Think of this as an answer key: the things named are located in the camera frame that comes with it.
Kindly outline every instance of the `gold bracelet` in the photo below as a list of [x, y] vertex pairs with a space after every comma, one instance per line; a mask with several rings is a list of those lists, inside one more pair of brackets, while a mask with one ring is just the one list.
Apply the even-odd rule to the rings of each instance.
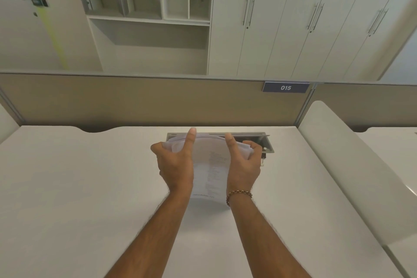
[[229, 205], [230, 196], [231, 195], [234, 195], [235, 193], [244, 193], [245, 195], [248, 195], [248, 196], [250, 196], [252, 198], [252, 194], [251, 194], [250, 191], [246, 191], [246, 190], [233, 190], [233, 191], [229, 192], [229, 194], [227, 195], [227, 198], [226, 198], [226, 203], [227, 203], [227, 205], [229, 207], [230, 207], [230, 205]]

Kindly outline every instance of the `white door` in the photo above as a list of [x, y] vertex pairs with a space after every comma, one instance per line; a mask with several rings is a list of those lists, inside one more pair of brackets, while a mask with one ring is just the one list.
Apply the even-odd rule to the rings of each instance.
[[388, 0], [356, 0], [324, 63], [318, 80], [340, 81], [349, 68], [372, 23]]
[[355, 0], [321, 0], [291, 79], [313, 81]]
[[263, 78], [286, 0], [251, 0], [238, 76]]
[[319, 7], [320, 1], [286, 1], [266, 70], [266, 78], [291, 78], [309, 32], [310, 22]]
[[0, 0], [0, 69], [62, 69], [31, 0]]
[[344, 77], [345, 80], [377, 80], [369, 74], [389, 48], [398, 30], [417, 8], [417, 0], [389, 0]]
[[236, 76], [250, 0], [213, 0], [208, 75]]

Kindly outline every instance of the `yellow tape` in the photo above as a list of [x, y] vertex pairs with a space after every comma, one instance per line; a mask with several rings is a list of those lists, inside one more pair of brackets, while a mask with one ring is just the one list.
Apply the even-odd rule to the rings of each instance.
[[66, 57], [65, 57], [65, 52], [62, 49], [60, 43], [58, 42], [58, 38], [55, 35], [54, 28], [49, 23], [48, 14], [46, 12], [46, 9], [38, 8], [38, 9], [36, 9], [36, 13], [38, 14], [40, 20], [42, 21], [42, 23], [44, 24], [44, 26], [46, 28], [46, 32], [48, 33], [49, 38], [51, 39], [52, 46], [54, 47], [56, 53], [58, 54], [58, 59], [59, 59], [61, 65], [62, 65], [62, 67], [64, 69], [69, 70], [70, 67], [68, 66], [68, 63], [67, 63], [67, 60], [66, 60]]

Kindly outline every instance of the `white paper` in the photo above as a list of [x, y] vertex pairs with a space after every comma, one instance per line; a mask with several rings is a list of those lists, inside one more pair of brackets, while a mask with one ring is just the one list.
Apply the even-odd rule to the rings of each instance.
[[[164, 143], [164, 148], [179, 152], [184, 146], [184, 137], [174, 137]], [[248, 144], [237, 142], [245, 159], [253, 153]], [[194, 184], [191, 198], [202, 198], [226, 204], [227, 175], [230, 153], [226, 140], [208, 134], [197, 134], [193, 146]]]

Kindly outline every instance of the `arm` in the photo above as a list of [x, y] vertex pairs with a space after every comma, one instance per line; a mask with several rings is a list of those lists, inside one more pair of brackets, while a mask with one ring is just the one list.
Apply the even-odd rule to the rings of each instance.
[[[227, 194], [233, 190], [250, 191], [261, 172], [262, 148], [244, 141], [254, 149], [249, 160], [245, 160], [230, 133], [226, 134], [226, 142], [232, 157]], [[229, 204], [254, 278], [310, 278], [248, 195], [235, 193], [229, 198]]]
[[161, 142], [151, 146], [170, 192], [105, 278], [162, 277], [193, 188], [195, 133], [191, 128], [179, 153], [164, 149]]

